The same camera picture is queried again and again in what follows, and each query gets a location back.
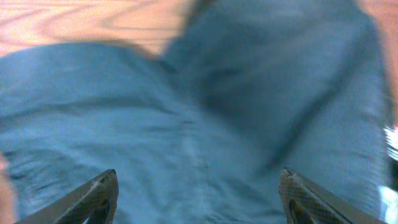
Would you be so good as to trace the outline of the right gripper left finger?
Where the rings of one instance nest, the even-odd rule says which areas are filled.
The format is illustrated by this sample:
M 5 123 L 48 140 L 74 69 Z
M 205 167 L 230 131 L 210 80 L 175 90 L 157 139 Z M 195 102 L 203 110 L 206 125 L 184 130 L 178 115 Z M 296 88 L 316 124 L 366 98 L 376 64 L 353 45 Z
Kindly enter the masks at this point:
M 116 171 L 108 169 L 16 224 L 112 224 L 118 194 Z

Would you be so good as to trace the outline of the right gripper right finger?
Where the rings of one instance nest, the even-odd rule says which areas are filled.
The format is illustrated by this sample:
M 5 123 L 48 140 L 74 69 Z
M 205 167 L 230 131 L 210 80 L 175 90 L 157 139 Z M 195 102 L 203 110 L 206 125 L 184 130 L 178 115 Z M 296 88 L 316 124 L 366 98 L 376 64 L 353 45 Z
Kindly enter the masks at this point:
M 292 169 L 282 170 L 279 194 L 288 224 L 384 224 Z

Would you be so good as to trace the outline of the dark blue garment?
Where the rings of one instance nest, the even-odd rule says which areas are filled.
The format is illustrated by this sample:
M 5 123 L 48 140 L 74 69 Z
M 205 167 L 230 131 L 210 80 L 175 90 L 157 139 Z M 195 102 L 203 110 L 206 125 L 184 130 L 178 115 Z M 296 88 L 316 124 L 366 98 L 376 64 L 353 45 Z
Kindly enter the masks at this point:
M 1 59 L 19 218 L 114 169 L 116 223 L 285 223 L 285 167 L 378 217 L 391 124 L 378 31 L 355 1 L 199 5 L 155 58 L 80 42 Z

